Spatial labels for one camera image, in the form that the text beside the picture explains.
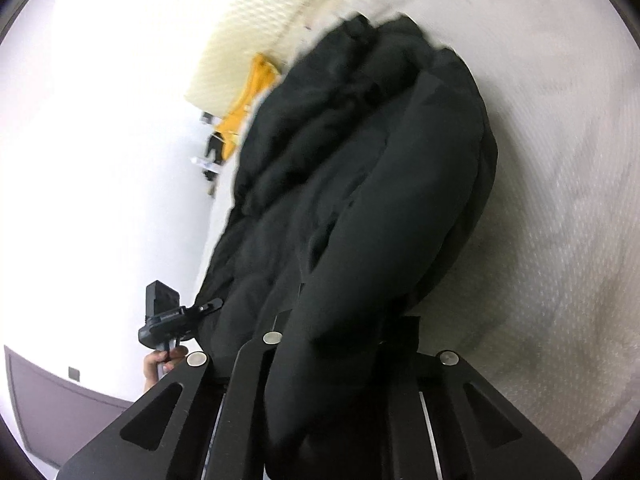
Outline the person's left hand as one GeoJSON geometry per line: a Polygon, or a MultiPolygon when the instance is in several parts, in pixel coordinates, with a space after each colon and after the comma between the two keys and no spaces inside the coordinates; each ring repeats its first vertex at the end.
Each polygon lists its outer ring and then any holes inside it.
{"type": "Polygon", "coordinates": [[[188,355],[186,347],[178,346],[169,351],[154,350],[143,360],[144,392],[154,387],[160,378],[170,373],[188,355]]]}

